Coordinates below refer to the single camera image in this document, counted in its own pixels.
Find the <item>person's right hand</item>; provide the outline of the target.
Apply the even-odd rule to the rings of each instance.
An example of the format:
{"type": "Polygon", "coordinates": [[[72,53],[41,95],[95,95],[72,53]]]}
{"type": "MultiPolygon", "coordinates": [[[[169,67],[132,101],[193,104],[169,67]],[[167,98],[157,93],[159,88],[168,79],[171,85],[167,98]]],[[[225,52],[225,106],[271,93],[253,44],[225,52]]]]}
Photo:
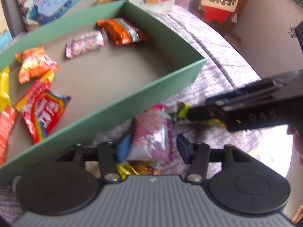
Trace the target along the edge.
{"type": "Polygon", "coordinates": [[[293,149],[299,158],[299,163],[303,165],[303,142],[302,137],[299,135],[294,126],[288,126],[287,134],[293,136],[293,149]]]}

